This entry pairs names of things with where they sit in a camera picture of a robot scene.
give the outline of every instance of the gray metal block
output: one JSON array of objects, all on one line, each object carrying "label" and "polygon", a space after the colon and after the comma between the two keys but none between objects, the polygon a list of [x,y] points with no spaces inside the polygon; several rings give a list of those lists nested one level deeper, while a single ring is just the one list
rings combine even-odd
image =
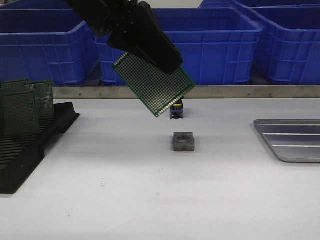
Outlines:
[{"label": "gray metal block", "polygon": [[193,132],[175,132],[173,134],[173,151],[194,152],[195,139]]}]

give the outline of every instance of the stainless steel strip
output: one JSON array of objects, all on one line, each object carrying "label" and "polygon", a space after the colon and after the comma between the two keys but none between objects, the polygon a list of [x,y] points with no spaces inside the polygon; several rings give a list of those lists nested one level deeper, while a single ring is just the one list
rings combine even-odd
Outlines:
[{"label": "stainless steel strip", "polygon": [[295,123],[295,124],[286,124],[286,123],[259,123],[259,126],[319,126],[319,124],[299,124],[299,123]]},{"label": "stainless steel strip", "polygon": [[[127,86],[54,86],[55,99],[136,99]],[[320,85],[197,86],[186,99],[319,98]]]},{"label": "stainless steel strip", "polygon": [[268,135],[268,136],[320,136],[320,134],[316,133],[263,133],[263,135]]},{"label": "stainless steel strip", "polygon": [[320,148],[319,145],[272,145],[274,148]]}]

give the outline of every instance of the small black component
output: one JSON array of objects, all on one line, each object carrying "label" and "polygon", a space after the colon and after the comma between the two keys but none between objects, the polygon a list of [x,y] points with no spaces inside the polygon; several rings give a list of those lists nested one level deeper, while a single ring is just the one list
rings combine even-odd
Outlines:
[{"label": "small black component", "polygon": [[176,101],[170,107],[170,119],[183,119],[184,118],[184,103],[182,99]]}]

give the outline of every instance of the gray base plate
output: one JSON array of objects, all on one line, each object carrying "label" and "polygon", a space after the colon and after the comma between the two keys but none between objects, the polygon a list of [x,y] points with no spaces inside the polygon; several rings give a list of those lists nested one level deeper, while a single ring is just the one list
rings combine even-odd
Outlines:
[{"label": "gray base plate", "polygon": [[287,163],[320,163],[320,120],[254,121],[276,157]]}]

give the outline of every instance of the metal rail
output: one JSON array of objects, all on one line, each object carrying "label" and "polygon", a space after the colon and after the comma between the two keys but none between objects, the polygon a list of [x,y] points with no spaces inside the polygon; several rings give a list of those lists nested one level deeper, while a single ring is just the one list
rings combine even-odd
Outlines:
[{"label": "metal rail", "polygon": [[[127,86],[54,86],[55,99],[137,99]],[[319,98],[320,85],[197,86],[186,99]]]}]

